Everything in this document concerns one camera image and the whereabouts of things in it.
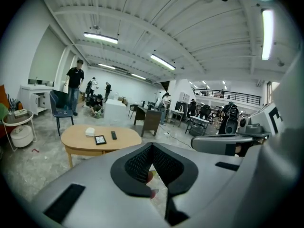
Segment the round side table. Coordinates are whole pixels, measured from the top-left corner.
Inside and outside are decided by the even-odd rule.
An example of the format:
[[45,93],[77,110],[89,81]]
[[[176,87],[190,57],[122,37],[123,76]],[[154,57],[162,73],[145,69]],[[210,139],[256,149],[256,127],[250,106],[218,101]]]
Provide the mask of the round side table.
[[34,129],[34,124],[33,124],[33,113],[31,111],[28,111],[28,113],[26,115],[23,115],[23,116],[20,116],[20,117],[15,117],[14,116],[14,113],[13,114],[7,114],[4,116],[4,118],[2,119],[2,122],[3,122],[3,125],[4,125],[4,129],[5,129],[5,133],[6,133],[6,136],[9,140],[9,143],[10,143],[10,147],[11,149],[15,152],[18,147],[16,147],[16,149],[13,148],[11,142],[10,142],[10,137],[8,135],[8,132],[6,131],[6,127],[15,127],[15,126],[19,126],[19,125],[22,125],[22,124],[25,124],[27,122],[30,122],[32,123],[32,130],[33,130],[33,133],[34,133],[34,136],[35,136],[35,140],[33,140],[33,142],[36,142],[37,141],[37,137],[36,137],[36,133],[35,133],[35,129]]

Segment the blue jeans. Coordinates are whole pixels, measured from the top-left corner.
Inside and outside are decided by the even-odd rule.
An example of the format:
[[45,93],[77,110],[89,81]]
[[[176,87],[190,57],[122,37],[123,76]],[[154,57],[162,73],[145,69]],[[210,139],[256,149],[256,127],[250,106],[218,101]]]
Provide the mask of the blue jeans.
[[68,88],[68,103],[67,106],[72,112],[76,112],[76,106],[78,101],[79,88]]
[[165,123],[166,109],[165,107],[160,108],[161,113],[161,124]]

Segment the marble floor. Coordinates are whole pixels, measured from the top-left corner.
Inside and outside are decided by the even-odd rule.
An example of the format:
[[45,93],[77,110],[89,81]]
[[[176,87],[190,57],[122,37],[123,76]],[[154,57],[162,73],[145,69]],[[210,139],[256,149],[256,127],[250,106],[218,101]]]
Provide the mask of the marble floor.
[[[90,116],[89,109],[83,108],[81,104],[77,106],[78,116],[74,117],[74,124],[92,124],[99,126],[117,126],[132,128],[138,133],[141,132],[143,121],[138,121],[133,126],[134,114],[132,119],[128,117],[118,121],[105,121],[103,118],[95,119]],[[37,135],[37,142],[32,142],[25,148],[17,149],[13,152],[6,138],[2,138],[0,145],[4,153],[0,163],[1,171],[13,192],[21,195],[25,200],[31,201],[32,198],[47,184],[69,170],[67,153],[58,136],[56,119],[49,110],[35,116],[34,126]],[[71,125],[70,119],[61,119],[61,133]],[[142,137],[142,142],[157,142],[174,145],[194,151],[190,147],[192,136],[185,134],[186,124],[181,123],[180,127],[167,123],[160,125],[156,136],[153,132],[146,131]],[[213,125],[209,125],[206,135],[216,133]],[[74,166],[91,158],[89,156],[72,155]],[[166,186],[157,174],[148,183],[152,189],[157,190],[156,196],[151,200],[159,213],[164,216],[166,205]]]

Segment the framed card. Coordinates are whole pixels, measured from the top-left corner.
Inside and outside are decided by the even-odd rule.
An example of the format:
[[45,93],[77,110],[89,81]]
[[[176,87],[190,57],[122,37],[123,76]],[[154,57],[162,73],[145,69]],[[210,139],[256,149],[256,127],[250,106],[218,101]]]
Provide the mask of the framed card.
[[95,136],[95,142],[96,142],[96,145],[105,144],[106,140],[103,135],[100,135],[100,136]]

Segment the brown desk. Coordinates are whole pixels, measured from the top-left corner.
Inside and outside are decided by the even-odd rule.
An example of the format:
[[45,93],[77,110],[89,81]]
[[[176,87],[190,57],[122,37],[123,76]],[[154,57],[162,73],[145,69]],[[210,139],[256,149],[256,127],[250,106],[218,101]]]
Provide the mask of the brown desk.
[[[86,129],[93,127],[95,136],[103,135],[106,144],[96,145],[95,138],[86,136]],[[115,131],[117,139],[113,140],[111,131]],[[66,129],[61,135],[61,142],[64,144],[70,167],[73,167],[71,154],[97,156],[115,150],[123,149],[142,143],[138,133],[130,128],[123,127],[101,127],[91,125],[73,125]]]
[[137,107],[134,125],[136,125],[137,120],[144,120],[141,137],[143,137],[143,132],[147,130],[154,131],[154,136],[156,135],[161,116],[162,112],[160,111],[144,109],[142,106]]

